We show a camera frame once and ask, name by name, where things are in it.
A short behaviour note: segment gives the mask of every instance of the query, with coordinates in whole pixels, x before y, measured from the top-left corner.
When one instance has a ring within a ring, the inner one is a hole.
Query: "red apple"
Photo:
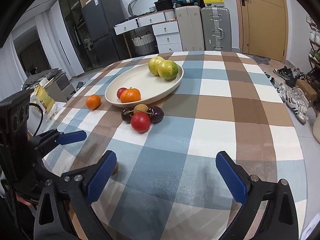
[[[118,92],[117,92],[117,98],[119,98],[119,100],[120,100],[120,96],[121,96],[122,92],[125,91],[125,90],[126,90],[126,88],[120,88],[120,89],[118,90]]]
[[[150,124],[151,120],[149,115],[143,112],[137,112],[131,118],[132,128],[139,133],[148,131]]]

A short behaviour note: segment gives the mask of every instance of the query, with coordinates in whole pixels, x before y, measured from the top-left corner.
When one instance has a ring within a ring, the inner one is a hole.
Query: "tangerine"
[[[122,92],[120,96],[121,103],[131,103],[141,100],[140,91],[136,88],[129,88]]]
[[[101,98],[98,95],[92,95],[85,101],[87,107],[91,110],[98,108],[101,104]]]

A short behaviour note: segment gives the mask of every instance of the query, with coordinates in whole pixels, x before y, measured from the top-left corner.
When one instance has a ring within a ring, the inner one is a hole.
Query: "black refrigerator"
[[[91,0],[82,14],[103,67],[130,58],[123,35],[113,28],[125,20],[120,0]]]

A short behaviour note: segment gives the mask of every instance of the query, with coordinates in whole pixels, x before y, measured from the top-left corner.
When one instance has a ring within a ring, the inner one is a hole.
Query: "wooden door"
[[[285,0],[239,0],[243,53],[284,60],[287,46]]]

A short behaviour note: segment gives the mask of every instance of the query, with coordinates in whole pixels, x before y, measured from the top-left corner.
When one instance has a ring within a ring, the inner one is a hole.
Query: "shoe box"
[[[296,86],[300,88],[304,93],[306,93],[306,98],[308,101],[311,101],[310,105],[312,105],[318,96],[316,91],[305,80],[298,79]]]

